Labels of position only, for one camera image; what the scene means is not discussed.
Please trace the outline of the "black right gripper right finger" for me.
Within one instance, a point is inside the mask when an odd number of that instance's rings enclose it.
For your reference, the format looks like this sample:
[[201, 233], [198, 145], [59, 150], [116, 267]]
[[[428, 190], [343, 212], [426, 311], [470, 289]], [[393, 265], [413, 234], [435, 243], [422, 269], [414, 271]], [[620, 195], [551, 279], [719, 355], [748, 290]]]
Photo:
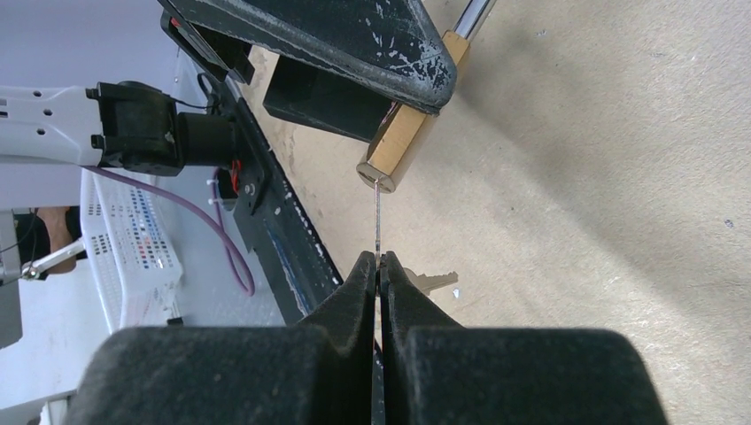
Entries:
[[645, 363], [601, 328], [466, 328], [380, 261], [390, 424], [663, 424]]

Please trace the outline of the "large brass padlock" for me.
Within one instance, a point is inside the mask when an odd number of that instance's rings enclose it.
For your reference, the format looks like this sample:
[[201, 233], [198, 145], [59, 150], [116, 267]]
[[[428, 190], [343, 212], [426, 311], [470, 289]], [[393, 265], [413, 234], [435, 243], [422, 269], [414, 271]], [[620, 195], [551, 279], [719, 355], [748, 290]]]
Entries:
[[[442, 36], [459, 78], [468, 63], [471, 43], [495, 4], [495, 0], [469, 1], [454, 28]], [[378, 196], [394, 192], [428, 139], [436, 120], [435, 116], [410, 106], [394, 104], [356, 166], [360, 178]]]

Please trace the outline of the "white perforated plastic basket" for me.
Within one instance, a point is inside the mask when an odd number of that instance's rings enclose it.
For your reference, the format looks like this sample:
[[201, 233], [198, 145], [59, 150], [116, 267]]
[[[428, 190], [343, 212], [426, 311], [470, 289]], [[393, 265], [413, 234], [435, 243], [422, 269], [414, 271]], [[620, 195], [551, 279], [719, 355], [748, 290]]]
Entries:
[[110, 332], [179, 318], [182, 264], [147, 190], [81, 172], [82, 241]]

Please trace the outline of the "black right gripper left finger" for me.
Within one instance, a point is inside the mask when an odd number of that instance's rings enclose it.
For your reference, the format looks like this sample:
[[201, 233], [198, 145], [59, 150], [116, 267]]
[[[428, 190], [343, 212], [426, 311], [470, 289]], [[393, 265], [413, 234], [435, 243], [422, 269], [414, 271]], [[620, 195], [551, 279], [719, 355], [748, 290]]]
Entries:
[[139, 327], [89, 363], [67, 424], [368, 424], [377, 261], [285, 327]]

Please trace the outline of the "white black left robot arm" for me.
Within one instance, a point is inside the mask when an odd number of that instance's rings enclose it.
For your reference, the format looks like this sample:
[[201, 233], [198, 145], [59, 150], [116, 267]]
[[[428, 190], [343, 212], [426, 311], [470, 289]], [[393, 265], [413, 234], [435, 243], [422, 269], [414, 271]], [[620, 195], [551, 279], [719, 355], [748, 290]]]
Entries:
[[[162, 7], [183, 47], [217, 79], [260, 46], [428, 114], [448, 103], [458, 80], [419, 1], [165, 1]], [[216, 103], [179, 112], [173, 97], [136, 81], [1, 90], [4, 163], [175, 176], [186, 166], [228, 166], [238, 140], [235, 123]]]

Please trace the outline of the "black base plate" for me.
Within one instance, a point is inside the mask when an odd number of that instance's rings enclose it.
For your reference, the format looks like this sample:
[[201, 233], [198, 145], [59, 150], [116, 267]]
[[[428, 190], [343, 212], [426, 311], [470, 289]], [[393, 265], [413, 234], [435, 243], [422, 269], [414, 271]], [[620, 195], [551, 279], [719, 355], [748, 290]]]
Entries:
[[197, 77], [210, 111], [236, 131], [240, 193], [233, 211], [285, 323], [301, 320], [341, 284], [338, 272], [261, 126], [232, 80]]

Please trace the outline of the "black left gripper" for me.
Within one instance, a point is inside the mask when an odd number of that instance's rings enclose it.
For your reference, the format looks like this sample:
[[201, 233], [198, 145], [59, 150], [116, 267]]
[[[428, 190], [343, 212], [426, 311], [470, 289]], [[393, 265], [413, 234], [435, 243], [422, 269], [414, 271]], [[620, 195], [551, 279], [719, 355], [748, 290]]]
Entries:
[[229, 77], [249, 85], [251, 44], [270, 50], [280, 57], [263, 100], [269, 115], [364, 143], [376, 135], [391, 100], [436, 114], [458, 80], [421, 1], [197, 0], [162, 6], [162, 30], [216, 81]]

